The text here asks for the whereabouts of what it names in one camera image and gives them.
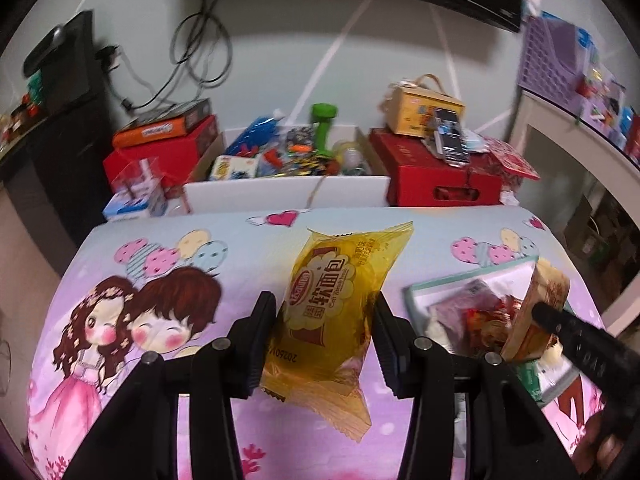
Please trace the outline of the person's right hand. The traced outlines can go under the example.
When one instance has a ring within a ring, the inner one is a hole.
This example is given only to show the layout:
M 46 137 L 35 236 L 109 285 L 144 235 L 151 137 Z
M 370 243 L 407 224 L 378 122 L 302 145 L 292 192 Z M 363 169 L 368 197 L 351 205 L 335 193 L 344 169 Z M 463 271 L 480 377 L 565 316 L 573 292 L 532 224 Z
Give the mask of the person's right hand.
M 586 422 L 572 462 L 581 479 L 639 478 L 639 397 L 611 399 Z

